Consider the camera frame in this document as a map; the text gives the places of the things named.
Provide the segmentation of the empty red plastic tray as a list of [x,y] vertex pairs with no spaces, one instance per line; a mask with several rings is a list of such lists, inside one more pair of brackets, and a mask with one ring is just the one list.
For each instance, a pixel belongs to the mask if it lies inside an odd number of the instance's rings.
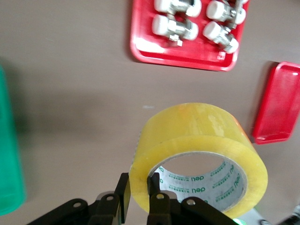
[[283,61],[269,73],[252,136],[256,144],[287,141],[300,115],[300,64]]

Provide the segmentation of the green plastic tray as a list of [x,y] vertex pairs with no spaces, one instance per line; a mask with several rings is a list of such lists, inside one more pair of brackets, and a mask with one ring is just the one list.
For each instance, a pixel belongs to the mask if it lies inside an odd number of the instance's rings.
[[0,65],[0,216],[15,211],[25,200],[15,121],[6,73]]

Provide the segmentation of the yellow packing tape roll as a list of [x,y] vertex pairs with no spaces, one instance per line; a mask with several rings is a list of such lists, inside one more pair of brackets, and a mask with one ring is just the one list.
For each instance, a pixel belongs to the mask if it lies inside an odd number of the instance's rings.
[[[172,173],[163,167],[170,159],[208,154],[222,159],[212,171],[195,176]],[[254,208],[267,185],[267,169],[238,121],[227,111],[205,103],[167,108],[144,125],[129,172],[131,194],[150,210],[147,179],[158,173],[162,190],[179,201],[198,197],[230,218]]]

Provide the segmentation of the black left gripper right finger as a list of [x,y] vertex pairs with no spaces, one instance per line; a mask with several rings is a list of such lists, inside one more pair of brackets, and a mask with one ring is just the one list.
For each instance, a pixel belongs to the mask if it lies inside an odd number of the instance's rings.
[[233,219],[197,197],[182,202],[171,199],[159,186],[156,172],[148,177],[149,214],[147,225],[237,225]]

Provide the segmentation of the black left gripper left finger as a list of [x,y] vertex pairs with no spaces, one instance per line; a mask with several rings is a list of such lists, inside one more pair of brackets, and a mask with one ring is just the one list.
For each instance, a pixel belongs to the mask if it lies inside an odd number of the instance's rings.
[[131,191],[128,173],[122,173],[114,192],[100,194],[94,203],[72,199],[27,225],[123,225]]

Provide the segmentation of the metal valve with white caps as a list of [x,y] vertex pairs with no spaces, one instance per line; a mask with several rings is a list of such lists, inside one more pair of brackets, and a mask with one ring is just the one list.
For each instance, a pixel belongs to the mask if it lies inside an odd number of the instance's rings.
[[156,11],[175,15],[183,13],[189,17],[198,17],[202,10],[201,0],[154,0]]
[[242,24],[246,18],[246,11],[243,8],[249,0],[212,0],[206,8],[206,16],[209,19]]
[[193,41],[199,34],[198,25],[189,19],[180,22],[164,15],[156,15],[151,28],[155,35],[168,38],[180,47],[183,46],[184,40]]
[[204,27],[202,34],[228,54],[233,54],[239,48],[240,44],[237,39],[226,29],[226,27],[219,25],[215,21],[209,22]]

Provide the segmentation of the red tray holding valves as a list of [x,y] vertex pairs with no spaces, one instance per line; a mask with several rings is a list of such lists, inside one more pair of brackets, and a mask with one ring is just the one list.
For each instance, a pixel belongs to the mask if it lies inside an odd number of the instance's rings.
[[[215,21],[206,16],[206,8],[210,1],[212,0],[201,0],[202,10],[199,16],[189,17],[183,13],[171,15],[158,12],[154,8],[154,0],[133,0],[131,53],[136,59],[145,63],[211,71],[231,70],[236,63],[239,49],[233,54],[228,54],[203,35],[204,27],[209,22]],[[155,35],[152,32],[152,20],[156,15],[164,15],[180,22],[189,19],[198,25],[199,34],[195,40],[184,40],[182,47],[177,46],[168,38]],[[240,44],[245,20],[239,25],[231,21],[215,22],[226,27]]]

